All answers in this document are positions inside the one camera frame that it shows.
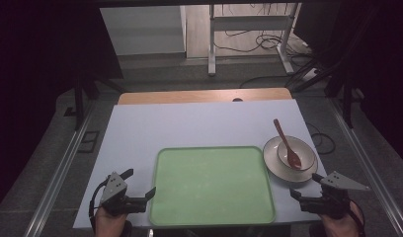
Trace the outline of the beige ceramic bowl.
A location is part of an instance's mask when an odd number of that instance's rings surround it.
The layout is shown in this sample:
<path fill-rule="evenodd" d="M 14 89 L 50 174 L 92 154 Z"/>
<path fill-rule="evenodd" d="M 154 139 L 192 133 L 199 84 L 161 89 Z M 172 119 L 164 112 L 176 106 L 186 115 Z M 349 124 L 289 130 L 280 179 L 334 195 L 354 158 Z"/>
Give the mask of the beige ceramic bowl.
<path fill-rule="evenodd" d="M 310 169 L 315 163 L 315 153 L 313 152 L 311 147 L 303 140 L 293 136 L 288 136 L 286 140 L 289 147 L 300 160 L 301 166 L 298 171 L 306 171 Z M 283 141 L 278 145 L 277 153 L 280 161 L 283 164 L 285 164 L 288 168 L 296 171 L 296 168 L 291 167 L 288 162 L 287 149 Z"/>

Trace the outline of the person's left hand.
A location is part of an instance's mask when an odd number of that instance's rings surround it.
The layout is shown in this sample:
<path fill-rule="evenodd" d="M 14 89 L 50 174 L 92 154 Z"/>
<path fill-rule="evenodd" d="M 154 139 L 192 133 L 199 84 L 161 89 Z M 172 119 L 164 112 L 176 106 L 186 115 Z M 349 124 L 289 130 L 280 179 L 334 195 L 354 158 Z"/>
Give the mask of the person's left hand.
<path fill-rule="evenodd" d="M 112 216 L 103 207 L 99 207 L 95 221 L 95 237 L 131 237 L 131 227 L 126 214 Z"/>

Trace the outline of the green plastic tray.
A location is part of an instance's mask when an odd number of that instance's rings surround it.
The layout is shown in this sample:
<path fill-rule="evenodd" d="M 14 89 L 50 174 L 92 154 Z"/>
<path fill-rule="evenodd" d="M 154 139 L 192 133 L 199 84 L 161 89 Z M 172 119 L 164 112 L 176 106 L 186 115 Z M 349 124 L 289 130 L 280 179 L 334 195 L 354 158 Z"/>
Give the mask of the green plastic tray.
<path fill-rule="evenodd" d="M 158 153 L 149 219 L 156 226 L 269 224 L 276 210 L 255 146 L 165 148 Z"/>

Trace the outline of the white table cover board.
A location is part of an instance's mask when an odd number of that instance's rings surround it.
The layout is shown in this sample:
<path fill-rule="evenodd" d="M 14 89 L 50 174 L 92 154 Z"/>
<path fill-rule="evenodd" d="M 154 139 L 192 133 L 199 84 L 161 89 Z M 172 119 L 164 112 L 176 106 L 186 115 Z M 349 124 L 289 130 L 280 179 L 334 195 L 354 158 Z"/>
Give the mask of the white table cover board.
<path fill-rule="evenodd" d="M 155 188 L 154 170 L 158 153 L 165 148 L 255 146 L 263 153 L 265 144 L 276 137 L 273 120 L 283 131 L 312 142 L 298 104 L 294 100 L 258 102 L 189 103 L 116 106 L 108 123 L 88 187 L 74 225 L 90 225 L 88 206 L 96 187 L 111 172 L 133 169 L 127 192 L 136 197 Z M 309 222 L 316 215 L 301 211 L 289 194 L 290 184 L 274 175 L 266 166 L 276 210 L 269 224 Z M 133 214 L 130 221 L 138 227 L 210 227 L 156 226 L 149 219 L 150 207 Z"/>

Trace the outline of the beige round plate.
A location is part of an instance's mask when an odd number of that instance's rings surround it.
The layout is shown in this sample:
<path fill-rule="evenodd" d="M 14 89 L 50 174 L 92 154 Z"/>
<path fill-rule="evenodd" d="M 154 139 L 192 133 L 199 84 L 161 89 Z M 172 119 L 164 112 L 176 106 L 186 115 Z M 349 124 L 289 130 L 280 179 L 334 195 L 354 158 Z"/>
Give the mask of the beige round plate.
<path fill-rule="evenodd" d="M 315 154 L 314 165 L 306 171 L 294 171 L 283 164 L 277 153 L 278 145 L 282 142 L 279 136 L 270 139 L 264 146 L 263 156 L 268 169 L 277 177 L 294 183 L 306 182 L 312 178 L 312 174 L 318 169 L 317 156 Z"/>

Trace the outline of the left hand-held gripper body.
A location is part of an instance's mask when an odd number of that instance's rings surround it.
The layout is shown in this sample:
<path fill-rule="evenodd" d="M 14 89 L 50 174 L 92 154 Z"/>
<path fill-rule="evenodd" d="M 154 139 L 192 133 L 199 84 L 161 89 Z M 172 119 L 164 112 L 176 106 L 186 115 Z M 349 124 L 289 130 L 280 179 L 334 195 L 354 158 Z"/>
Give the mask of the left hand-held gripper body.
<path fill-rule="evenodd" d="M 146 211 L 145 197 L 128 197 L 127 183 L 117 172 L 112 172 L 100 198 L 99 207 L 103 207 L 112 216 Z"/>

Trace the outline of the black floor socket box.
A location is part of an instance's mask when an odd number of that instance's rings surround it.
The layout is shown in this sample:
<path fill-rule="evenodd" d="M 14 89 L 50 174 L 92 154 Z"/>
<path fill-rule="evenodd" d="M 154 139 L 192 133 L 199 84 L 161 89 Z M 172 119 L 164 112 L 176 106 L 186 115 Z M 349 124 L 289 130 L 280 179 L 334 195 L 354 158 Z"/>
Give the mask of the black floor socket box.
<path fill-rule="evenodd" d="M 99 130 L 86 131 L 77 149 L 78 153 L 93 153 L 100 135 Z"/>

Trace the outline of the white metal desk frame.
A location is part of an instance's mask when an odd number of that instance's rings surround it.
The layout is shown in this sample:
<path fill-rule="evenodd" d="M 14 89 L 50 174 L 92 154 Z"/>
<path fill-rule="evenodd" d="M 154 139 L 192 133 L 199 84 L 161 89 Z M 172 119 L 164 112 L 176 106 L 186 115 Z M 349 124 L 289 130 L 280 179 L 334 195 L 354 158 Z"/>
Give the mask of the white metal desk frame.
<path fill-rule="evenodd" d="M 208 49 L 208 75 L 214 76 L 216 73 L 217 46 L 214 42 L 216 32 L 235 31 L 278 31 L 282 33 L 280 41 L 277 43 L 277 53 L 282 66 L 287 75 L 292 75 L 294 70 L 287 57 L 286 49 L 288 39 L 295 20 L 298 4 L 294 3 L 289 14 L 284 15 L 256 15 L 256 16 L 216 16 L 215 6 L 208 6 L 209 9 L 209 49 Z"/>

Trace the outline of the white power strip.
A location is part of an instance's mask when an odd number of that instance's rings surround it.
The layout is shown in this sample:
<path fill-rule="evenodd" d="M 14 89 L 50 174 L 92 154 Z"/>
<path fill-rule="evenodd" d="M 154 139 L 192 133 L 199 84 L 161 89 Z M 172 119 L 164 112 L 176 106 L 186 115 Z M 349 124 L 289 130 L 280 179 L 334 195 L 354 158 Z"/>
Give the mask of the white power strip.
<path fill-rule="evenodd" d="M 312 79 L 313 77 L 315 77 L 319 73 L 320 73 L 320 70 L 318 68 L 312 68 L 302 77 L 302 80 L 303 81 L 309 81 L 310 79 Z"/>

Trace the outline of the wooden table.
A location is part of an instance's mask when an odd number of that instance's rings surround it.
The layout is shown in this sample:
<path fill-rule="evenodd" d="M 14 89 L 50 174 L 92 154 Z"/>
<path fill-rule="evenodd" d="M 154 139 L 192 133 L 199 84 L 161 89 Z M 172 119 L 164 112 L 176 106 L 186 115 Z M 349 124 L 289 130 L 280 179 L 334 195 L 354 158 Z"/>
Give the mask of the wooden table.
<path fill-rule="evenodd" d="M 195 90 L 170 92 L 123 93 L 119 105 L 215 103 L 245 101 L 291 100 L 286 88 Z"/>

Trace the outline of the person's right hand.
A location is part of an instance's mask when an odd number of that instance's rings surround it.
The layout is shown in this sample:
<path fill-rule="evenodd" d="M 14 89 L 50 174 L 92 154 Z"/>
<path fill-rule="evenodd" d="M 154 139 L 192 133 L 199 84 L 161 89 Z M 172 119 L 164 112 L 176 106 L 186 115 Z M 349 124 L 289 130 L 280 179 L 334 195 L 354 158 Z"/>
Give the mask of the person's right hand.
<path fill-rule="evenodd" d="M 320 223 L 309 227 L 310 237 L 365 237 L 365 221 L 362 209 L 350 201 L 350 210 L 341 219 L 320 214 Z"/>

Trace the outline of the aluminium floor rail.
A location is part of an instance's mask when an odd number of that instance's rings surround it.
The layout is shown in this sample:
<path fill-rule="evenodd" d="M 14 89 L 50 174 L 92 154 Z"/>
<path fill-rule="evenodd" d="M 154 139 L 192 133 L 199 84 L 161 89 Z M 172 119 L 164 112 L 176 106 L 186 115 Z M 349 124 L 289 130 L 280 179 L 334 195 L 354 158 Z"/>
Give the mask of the aluminium floor rail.
<path fill-rule="evenodd" d="M 403 237 L 403 212 L 400 209 L 397 201 L 394 199 L 393 195 L 388 190 L 381 177 L 378 175 L 355 131 L 352 128 L 349 128 L 348 124 L 344 121 L 342 110 L 337 105 L 337 102 L 334 99 L 328 99 L 328 104 L 341 131 L 346 136 L 355 153 L 355 156 L 359 160 L 363 172 L 365 173 L 373 192 L 378 197 L 395 232 L 397 233 L 398 237 Z"/>
<path fill-rule="evenodd" d="M 40 203 L 29 223 L 23 237 L 40 237 L 43 228 L 48 220 L 51 210 L 55 204 L 57 196 L 61 190 L 64 180 L 68 174 L 73 158 L 77 153 L 85 131 L 88 127 L 91 115 L 95 110 L 96 101 L 91 100 L 85 109 L 84 119 L 77 130 L 74 131 L 69 140 L 68 146 L 63 156 L 56 166 L 55 171 L 46 187 L 46 190 L 40 200 Z"/>

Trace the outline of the black metal stand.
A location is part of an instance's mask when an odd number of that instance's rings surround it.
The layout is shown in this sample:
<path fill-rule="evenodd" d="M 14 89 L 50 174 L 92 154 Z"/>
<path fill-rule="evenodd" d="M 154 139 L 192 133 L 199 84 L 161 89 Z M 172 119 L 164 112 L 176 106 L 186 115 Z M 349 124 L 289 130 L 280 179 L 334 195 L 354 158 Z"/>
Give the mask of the black metal stand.
<path fill-rule="evenodd" d="M 348 128 L 353 128 L 352 123 L 352 103 L 354 98 L 354 76 L 353 71 L 346 66 L 337 67 L 329 80 L 324 92 L 327 97 L 335 98 L 342 93 L 342 118 Z"/>
<path fill-rule="evenodd" d="M 126 88 L 116 84 L 110 79 L 97 75 L 96 73 L 78 74 L 74 80 L 76 130 L 81 127 L 85 119 L 82 93 L 85 93 L 86 96 L 91 100 L 97 100 L 99 98 L 100 91 L 97 88 L 96 81 L 103 83 L 104 85 L 118 91 L 121 94 L 127 92 Z"/>

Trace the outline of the white cabinet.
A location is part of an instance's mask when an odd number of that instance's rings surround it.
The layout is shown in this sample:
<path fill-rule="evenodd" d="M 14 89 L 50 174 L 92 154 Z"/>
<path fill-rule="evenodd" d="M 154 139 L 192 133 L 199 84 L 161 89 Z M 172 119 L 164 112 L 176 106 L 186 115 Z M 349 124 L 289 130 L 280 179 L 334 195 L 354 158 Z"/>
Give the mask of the white cabinet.
<path fill-rule="evenodd" d="M 117 55 L 186 51 L 183 6 L 101 8 Z"/>

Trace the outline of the red-brown wooden spoon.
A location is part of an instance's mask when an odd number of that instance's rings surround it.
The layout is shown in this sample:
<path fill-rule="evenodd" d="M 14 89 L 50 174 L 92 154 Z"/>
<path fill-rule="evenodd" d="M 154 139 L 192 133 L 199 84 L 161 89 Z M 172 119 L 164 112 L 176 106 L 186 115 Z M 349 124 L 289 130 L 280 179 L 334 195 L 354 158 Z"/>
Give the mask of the red-brown wooden spoon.
<path fill-rule="evenodd" d="M 286 147 L 286 151 L 287 151 L 286 157 L 287 157 L 288 165 L 289 165 L 292 169 L 299 170 L 299 169 L 301 168 L 301 161 L 300 161 L 300 158 L 298 157 L 298 155 L 297 155 L 297 154 L 291 149 L 291 147 L 289 146 L 288 141 L 287 141 L 287 139 L 286 139 L 286 137 L 285 137 L 285 135 L 284 135 L 284 133 L 283 133 L 283 131 L 282 131 L 282 127 L 281 127 L 281 125 L 280 125 L 279 120 L 278 120 L 277 118 L 275 118 L 275 119 L 273 120 L 273 123 L 274 123 L 274 125 L 275 125 L 275 128 L 276 128 L 276 130 L 277 130 L 279 136 L 280 136 L 281 139 L 282 139 L 282 142 L 284 143 L 284 145 L 285 145 L 285 147 Z"/>

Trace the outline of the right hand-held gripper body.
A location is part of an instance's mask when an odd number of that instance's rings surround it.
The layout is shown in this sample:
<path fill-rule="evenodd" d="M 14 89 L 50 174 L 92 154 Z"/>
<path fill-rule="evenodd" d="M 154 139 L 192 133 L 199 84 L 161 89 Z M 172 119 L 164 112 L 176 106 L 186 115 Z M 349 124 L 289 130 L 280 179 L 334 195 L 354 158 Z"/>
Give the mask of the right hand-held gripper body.
<path fill-rule="evenodd" d="M 328 215 L 341 219 L 350 210 L 348 190 L 369 191 L 370 187 L 358 183 L 338 172 L 332 172 L 318 183 L 321 186 L 321 197 L 302 197 L 299 202 L 302 211 Z"/>

